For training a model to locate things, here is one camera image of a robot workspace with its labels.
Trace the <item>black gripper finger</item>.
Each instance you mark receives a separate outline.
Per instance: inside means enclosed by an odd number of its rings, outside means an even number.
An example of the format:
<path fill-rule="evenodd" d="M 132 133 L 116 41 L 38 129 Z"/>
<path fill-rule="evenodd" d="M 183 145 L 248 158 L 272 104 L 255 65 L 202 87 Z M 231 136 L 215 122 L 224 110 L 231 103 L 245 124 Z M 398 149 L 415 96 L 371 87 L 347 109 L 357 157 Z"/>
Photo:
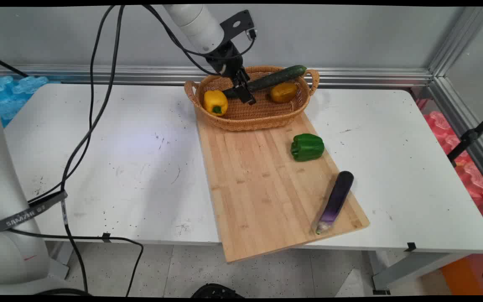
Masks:
<path fill-rule="evenodd" d="M 245 71 L 245 68 L 239 68 L 233 76 L 233 86 L 234 87 L 247 87 L 249 83 L 249 75 Z"/>
<path fill-rule="evenodd" d="M 233 91 L 242 103 L 249 105 L 254 105 L 256 103 L 256 99 L 249 91 L 246 84 L 236 84 L 233 87 Z"/>

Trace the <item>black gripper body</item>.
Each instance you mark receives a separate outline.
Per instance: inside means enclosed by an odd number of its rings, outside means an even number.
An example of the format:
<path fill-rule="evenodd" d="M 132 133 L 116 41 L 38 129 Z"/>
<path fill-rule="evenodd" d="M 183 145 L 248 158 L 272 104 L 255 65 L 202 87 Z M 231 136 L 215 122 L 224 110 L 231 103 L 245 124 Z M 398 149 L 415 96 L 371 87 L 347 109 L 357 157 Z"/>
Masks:
<path fill-rule="evenodd" d="M 236 77 L 244 69 L 243 58 L 232 41 L 228 41 L 211 53 L 206 54 L 206 61 L 222 77 Z"/>

